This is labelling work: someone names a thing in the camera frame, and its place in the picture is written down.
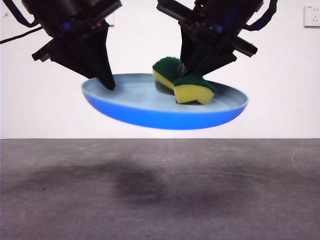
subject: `sponge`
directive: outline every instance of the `sponge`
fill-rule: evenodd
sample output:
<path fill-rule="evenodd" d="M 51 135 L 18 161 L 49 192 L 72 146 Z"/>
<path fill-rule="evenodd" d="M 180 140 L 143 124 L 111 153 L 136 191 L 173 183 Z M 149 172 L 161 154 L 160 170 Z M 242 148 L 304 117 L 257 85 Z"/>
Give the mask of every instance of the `sponge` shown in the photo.
<path fill-rule="evenodd" d="M 178 104 L 198 101 L 205 105 L 214 97 L 215 88 L 199 73 L 177 78 L 179 59 L 165 57 L 153 66 L 153 76 L 162 85 L 174 91 Z"/>
<path fill-rule="evenodd" d="M 153 76 L 158 82 L 174 90 L 174 80 L 177 78 L 178 65 L 179 59 L 175 57 L 167 56 L 162 58 L 152 66 Z"/>

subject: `wall outlet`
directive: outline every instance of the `wall outlet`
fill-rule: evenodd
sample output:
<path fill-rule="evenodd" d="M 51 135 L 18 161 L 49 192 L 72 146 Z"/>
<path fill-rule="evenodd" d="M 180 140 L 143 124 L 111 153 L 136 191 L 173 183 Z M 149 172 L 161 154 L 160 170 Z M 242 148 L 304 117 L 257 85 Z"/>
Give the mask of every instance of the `wall outlet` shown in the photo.
<path fill-rule="evenodd" d="M 320 28 L 320 5 L 304 6 L 304 26 Z"/>

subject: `black cable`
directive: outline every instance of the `black cable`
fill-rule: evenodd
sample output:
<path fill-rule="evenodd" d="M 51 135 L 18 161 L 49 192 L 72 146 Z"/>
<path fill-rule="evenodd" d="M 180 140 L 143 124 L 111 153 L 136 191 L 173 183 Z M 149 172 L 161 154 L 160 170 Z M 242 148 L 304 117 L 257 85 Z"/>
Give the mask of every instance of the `black cable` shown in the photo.
<path fill-rule="evenodd" d="M 5 44 L 5 43 L 7 43 L 7 42 L 10 42 L 10 41 L 13 41 L 13 40 L 16 40 L 16 39 L 23 38 L 23 37 L 25 37 L 25 36 L 27 36 L 27 35 L 29 35 L 29 34 L 32 34 L 32 33 L 34 33 L 34 32 L 37 32 L 37 31 L 39 31 L 39 30 L 41 30 L 41 29 L 42 29 L 42 26 L 37 27 L 37 28 L 35 28 L 35 29 L 32 29 L 32 30 L 30 30 L 30 31 L 27 31 L 27 32 L 25 32 L 25 33 L 23 33 L 23 34 L 21 34 L 21 35 L 14 36 L 14 37 L 10 37 L 10 38 L 1 40 L 1 41 L 0 41 L 0 44 Z"/>

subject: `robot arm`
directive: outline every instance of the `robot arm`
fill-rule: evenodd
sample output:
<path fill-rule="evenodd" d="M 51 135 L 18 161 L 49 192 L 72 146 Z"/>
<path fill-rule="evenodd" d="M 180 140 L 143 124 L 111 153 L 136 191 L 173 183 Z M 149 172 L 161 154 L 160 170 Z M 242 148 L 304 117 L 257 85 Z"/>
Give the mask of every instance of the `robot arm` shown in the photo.
<path fill-rule="evenodd" d="M 265 14 L 252 25 L 248 20 L 260 10 L 263 0 L 196 0 L 191 10 L 175 0 L 158 0 L 157 9 L 178 20 L 182 47 L 177 76 L 206 75 L 237 60 L 234 50 L 249 57 L 258 49 L 238 37 L 242 29 L 258 31 L 277 11 L 270 0 Z"/>
<path fill-rule="evenodd" d="M 87 78 L 98 77 L 108 89 L 115 87 L 106 40 L 105 18 L 121 7 L 120 0 L 22 0 L 34 16 L 28 23 L 12 0 L 3 0 L 15 18 L 27 27 L 41 24 L 53 39 L 32 55 L 56 62 Z"/>

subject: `gray floor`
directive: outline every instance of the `gray floor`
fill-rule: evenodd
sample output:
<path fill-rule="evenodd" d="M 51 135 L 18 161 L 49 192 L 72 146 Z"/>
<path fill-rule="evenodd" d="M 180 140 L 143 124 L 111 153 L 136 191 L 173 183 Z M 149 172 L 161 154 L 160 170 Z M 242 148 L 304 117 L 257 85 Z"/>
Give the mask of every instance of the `gray floor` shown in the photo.
<path fill-rule="evenodd" d="M 2 140 L 1 239 L 319 240 L 320 140 Z"/>

